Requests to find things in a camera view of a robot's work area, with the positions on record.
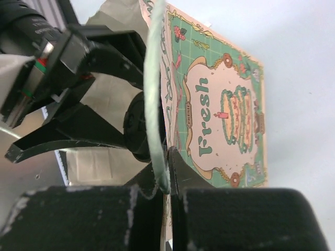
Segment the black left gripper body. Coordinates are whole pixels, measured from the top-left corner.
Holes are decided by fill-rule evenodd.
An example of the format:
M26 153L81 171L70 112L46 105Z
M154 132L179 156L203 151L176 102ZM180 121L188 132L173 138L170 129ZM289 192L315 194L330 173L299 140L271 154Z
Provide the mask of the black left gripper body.
M9 76L1 76L1 86L9 88L1 91L1 120L15 128L47 105L53 108L48 121L62 126L93 119L94 110L79 101L94 81L89 69L93 31L93 26L69 26L64 32L49 28L35 42L13 26L1 29L2 58L13 58Z

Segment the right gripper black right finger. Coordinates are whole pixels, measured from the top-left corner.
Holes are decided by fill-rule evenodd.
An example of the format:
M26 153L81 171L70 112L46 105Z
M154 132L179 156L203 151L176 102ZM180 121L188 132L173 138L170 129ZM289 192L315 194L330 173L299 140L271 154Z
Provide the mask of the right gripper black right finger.
M326 250L306 198L284 188L215 188L169 149L174 250Z

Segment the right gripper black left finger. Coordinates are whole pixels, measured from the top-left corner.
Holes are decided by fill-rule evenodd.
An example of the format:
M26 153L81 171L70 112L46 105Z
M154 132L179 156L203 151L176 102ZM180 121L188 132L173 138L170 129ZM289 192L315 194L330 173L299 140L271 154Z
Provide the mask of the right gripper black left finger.
M148 165L123 186L25 192L1 230L1 250L163 250L163 193Z

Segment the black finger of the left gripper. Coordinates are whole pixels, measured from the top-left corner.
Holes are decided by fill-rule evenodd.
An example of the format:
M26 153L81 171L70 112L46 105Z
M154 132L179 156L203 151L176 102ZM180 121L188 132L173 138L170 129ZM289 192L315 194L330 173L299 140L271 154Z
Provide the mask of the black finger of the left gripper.
M124 135L87 105L78 104L12 143L5 158L19 163L60 149L115 147L125 149Z
M143 89L143 64L146 45L134 30L112 31L105 25L79 26L89 41L89 71L126 80Z

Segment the green illustrated paper bag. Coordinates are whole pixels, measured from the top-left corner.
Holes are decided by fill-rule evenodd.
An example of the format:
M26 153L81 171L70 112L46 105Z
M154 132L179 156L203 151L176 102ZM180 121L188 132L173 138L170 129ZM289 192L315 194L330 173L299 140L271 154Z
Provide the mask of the green illustrated paper bag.
M89 24L116 21L137 25L146 37L150 8L156 1L106 1ZM161 69L167 144L178 148L196 178L215 187L245 188L266 184L263 134L263 72L259 62L170 4L162 27ZM81 100L103 118L120 119L130 104L121 80L98 74ZM102 148L67 153L69 185L121 184L139 167L130 153Z

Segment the black plastic cup lid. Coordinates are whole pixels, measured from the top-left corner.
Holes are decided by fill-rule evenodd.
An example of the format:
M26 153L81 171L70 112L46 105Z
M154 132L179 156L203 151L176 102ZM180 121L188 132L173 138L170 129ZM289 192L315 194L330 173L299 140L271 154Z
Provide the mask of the black plastic cup lid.
M139 92L131 101L125 113L124 139L127 149L136 160L149 163L151 161L144 117L144 94Z

